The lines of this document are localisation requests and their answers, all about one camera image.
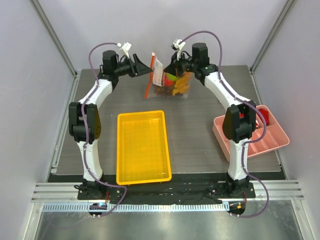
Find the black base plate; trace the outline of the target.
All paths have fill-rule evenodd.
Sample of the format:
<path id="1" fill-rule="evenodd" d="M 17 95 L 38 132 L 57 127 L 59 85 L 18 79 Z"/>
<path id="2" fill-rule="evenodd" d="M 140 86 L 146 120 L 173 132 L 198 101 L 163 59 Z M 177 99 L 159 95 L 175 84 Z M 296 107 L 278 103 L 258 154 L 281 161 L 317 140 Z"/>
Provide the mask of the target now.
<path id="1" fill-rule="evenodd" d="M 218 204 L 223 199 L 255 198 L 252 183 L 231 192 L 225 173 L 174 173 L 167 182 L 143 183 L 121 187 L 101 186 L 97 182 L 74 185 L 78 200 L 102 200 L 122 205 L 202 205 Z"/>

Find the red fake fruit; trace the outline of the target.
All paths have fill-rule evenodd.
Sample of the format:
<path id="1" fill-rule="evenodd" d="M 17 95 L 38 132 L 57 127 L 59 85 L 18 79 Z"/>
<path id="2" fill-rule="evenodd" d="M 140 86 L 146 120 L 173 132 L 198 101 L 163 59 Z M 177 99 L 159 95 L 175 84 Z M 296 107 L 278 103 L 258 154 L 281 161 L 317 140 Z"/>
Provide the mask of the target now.
<path id="1" fill-rule="evenodd" d="M 164 86 L 165 87 L 170 87 L 174 86 L 176 81 L 170 81 L 167 77 L 164 78 Z"/>

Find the red object in organizer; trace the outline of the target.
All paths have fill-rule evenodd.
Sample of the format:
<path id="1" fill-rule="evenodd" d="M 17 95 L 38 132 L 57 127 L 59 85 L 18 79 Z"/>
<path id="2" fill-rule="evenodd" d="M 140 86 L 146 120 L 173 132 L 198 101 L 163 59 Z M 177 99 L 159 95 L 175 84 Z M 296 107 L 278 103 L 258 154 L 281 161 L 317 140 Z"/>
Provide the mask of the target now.
<path id="1" fill-rule="evenodd" d="M 261 113 L 261 115 L 263 116 L 265 122 L 266 122 L 266 125 L 268 126 L 270 124 L 270 121 L 269 121 L 269 112 L 265 109 L 258 109 L 259 112 Z M 255 121 L 255 126 L 256 128 L 260 128 L 263 126 L 263 122 L 262 122 L 262 118 L 259 117 L 260 119 L 260 122 L 258 120 Z"/>

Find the yellow plastic tray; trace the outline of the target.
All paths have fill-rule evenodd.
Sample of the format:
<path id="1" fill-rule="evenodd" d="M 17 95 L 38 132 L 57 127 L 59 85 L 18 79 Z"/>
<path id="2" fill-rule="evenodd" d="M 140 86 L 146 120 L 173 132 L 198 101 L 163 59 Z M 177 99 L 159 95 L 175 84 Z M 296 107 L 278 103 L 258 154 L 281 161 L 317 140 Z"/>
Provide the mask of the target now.
<path id="1" fill-rule="evenodd" d="M 117 117 L 116 183 L 163 183 L 172 179 L 163 110 L 121 113 Z"/>

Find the clear zip top bag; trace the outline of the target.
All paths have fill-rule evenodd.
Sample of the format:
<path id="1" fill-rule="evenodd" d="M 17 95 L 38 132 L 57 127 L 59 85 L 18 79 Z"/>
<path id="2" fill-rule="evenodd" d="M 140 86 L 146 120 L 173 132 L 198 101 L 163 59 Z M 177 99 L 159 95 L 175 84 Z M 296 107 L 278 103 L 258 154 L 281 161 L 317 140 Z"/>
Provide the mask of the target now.
<path id="1" fill-rule="evenodd" d="M 175 76 L 163 71 L 163 64 L 158 60 L 155 52 L 151 53 L 148 84 L 144 98 L 175 97 L 187 98 L 190 89 L 191 73 L 184 72 L 182 76 Z"/>

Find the green fake apple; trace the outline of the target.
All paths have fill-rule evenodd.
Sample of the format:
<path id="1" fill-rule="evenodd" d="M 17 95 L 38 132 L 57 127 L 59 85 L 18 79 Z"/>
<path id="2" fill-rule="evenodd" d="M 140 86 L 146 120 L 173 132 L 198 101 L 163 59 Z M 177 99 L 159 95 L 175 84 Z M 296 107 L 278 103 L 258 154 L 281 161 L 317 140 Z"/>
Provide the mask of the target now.
<path id="1" fill-rule="evenodd" d="M 175 75 L 170 74 L 170 73 L 166 73 L 166 76 L 170 81 L 173 81 L 173 82 L 176 81 L 179 78 L 178 76 L 175 76 Z"/>

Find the purple fake grapes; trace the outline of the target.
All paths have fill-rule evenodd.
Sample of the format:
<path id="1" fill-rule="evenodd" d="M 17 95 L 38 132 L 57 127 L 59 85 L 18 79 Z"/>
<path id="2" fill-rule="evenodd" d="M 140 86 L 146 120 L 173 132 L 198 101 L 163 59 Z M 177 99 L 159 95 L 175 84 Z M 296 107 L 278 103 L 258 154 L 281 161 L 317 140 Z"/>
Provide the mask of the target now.
<path id="1" fill-rule="evenodd" d="M 172 86 L 155 86 L 154 93 L 156 96 L 168 97 L 173 95 L 174 87 Z"/>

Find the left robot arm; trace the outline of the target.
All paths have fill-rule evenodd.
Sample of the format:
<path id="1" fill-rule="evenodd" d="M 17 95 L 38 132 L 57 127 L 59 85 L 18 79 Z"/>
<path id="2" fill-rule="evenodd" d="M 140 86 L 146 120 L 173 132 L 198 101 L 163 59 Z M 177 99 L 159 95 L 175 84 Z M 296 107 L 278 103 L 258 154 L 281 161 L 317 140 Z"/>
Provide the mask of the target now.
<path id="1" fill-rule="evenodd" d="M 100 200 L 108 190 L 98 152 L 98 140 L 102 132 L 99 108 L 116 88 L 120 77 L 134 78 L 152 71 L 136 54 L 119 58 L 114 50 L 104 51 L 93 87 L 81 100 L 69 104 L 68 130 L 77 143 L 83 163 L 82 183 L 75 185 L 79 200 Z"/>

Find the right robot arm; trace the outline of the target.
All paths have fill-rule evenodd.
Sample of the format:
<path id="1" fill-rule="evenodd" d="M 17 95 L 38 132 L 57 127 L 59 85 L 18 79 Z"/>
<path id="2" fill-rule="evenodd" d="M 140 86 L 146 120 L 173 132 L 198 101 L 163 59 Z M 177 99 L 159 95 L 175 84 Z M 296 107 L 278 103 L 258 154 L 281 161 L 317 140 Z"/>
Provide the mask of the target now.
<path id="1" fill-rule="evenodd" d="M 174 42 L 175 51 L 165 73 L 180 77 L 183 73 L 193 73 L 195 78 L 208 88 L 225 109 L 222 131 L 229 141 L 229 167 L 226 174 L 223 193 L 236 198 L 249 187 L 248 176 L 248 141 L 256 129 L 256 104 L 240 97 L 223 78 L 221 70 L 210 63 L 208 47 L 205 43 L 192 45 L 192 53 L 184 54 L 185 43 Z"/>

